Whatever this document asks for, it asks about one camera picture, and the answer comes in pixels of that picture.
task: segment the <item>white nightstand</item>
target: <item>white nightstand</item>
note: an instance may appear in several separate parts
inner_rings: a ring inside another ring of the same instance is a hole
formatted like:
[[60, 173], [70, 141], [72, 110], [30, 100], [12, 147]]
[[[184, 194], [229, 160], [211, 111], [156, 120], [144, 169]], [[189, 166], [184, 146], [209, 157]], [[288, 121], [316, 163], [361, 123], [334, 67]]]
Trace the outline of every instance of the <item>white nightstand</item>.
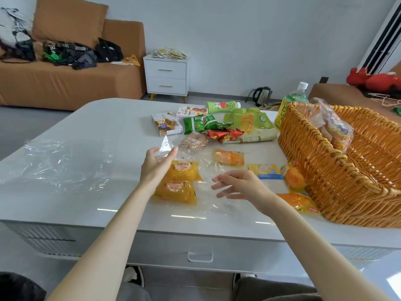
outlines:
[[189, 88], [189, 60], [177, 61], [147, 55], [143, 61], [150, 100], [156, 94], [166, 94], [182, 96], [185, 103]]

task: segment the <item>left hand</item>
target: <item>left hand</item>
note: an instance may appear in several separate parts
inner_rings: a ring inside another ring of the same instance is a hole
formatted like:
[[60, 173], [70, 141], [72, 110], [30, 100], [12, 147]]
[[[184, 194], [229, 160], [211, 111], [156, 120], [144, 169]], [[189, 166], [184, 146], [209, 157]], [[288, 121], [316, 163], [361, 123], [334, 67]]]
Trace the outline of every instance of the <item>left hand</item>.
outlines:
[[140, 185], [146, 185], [148, 188], [152, 188], [152, 190], [156, 189], [178, 152], [177, 147], [174, 147], [163, 161], [158, 161], [154, 157], [154, 153], [158, 150], [159, 148], [151, 148], [146, 152], [139, 179]]

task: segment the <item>biscuit box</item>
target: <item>biscuit box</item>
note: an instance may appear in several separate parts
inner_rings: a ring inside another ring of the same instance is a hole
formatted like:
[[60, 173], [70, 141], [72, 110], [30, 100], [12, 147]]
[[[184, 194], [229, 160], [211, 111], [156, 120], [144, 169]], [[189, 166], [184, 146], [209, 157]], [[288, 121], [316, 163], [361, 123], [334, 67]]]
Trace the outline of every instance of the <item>biscuit box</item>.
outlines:
[[183, 124], [184, 118], [194, 117], [194, 116], [199, 116], [199, 115], [203, 115], [204, 117], [206, 117], [207, 109], [198, 108], [198, 107], [179, 106], [176, 118], [181, 124]]
[[152, 115], [152, 119], [160, 137], [183, 132], [183, 126], [181, 126], [171, 112]]

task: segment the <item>plastic bottle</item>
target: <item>plastic bottle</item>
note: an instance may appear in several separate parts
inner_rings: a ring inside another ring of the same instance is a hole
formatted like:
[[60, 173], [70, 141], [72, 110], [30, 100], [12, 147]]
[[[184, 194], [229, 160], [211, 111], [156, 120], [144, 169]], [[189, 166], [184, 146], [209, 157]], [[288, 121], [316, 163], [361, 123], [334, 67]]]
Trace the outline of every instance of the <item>plastic bottle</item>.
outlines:
[[235, 101], [228, 102], [206, 102], [205, 108], [208, 109], [208, 114], [219, 112], [232, 112], [234, 109], [239, 109], [241, 104]]
[[307, 87], [308, 84], [306, 82], [301, 82], [299, 83], [298, 89], [296, 91], [293, 91], [284, 97], [278, 110], [277, 116], [274, 120], [274, 124], [276, 125], [276, 127], [278, 127], [279, 129], [281, 128], [281, 121], [283, 120], [284, 114], [287, 111], [289, 102], [295, 102], [295, 101], [308, 102], [308, 98], [305, 95], [305, 90]]

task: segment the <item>yellow snack package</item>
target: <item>yellow snack package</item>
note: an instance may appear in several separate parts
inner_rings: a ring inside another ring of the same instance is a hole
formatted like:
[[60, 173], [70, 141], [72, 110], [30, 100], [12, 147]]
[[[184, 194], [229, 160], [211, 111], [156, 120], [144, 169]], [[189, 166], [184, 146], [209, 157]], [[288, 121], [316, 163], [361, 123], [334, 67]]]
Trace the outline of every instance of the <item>yellow snack package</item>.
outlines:
[[191, 205], [197, 204], [193, 182], [170, 182], [168, 180], [162, 180], [153, 195], [171, 201]]
[[202, 181], [198, 169], [199, 162], [173, 161], [164, 179], [170, 182]]
[[315, 202], [306, 195], [300, 193], [284, 193], [277, 195], [298, 211], [319, 213]]
[[276, 164], [248, 164], [248, 169], [259, 179], [283, 179]]
[[280, 168], [281, 174], [286, 180], [291, 192], [303, 192], [308, 185], [299, 169], [288, 162]]
[[226, 151], [214, 149], [212, 153], [213, 161], [223, 165], [242, 167], [245, 163], [244, 154], [238, 151]]

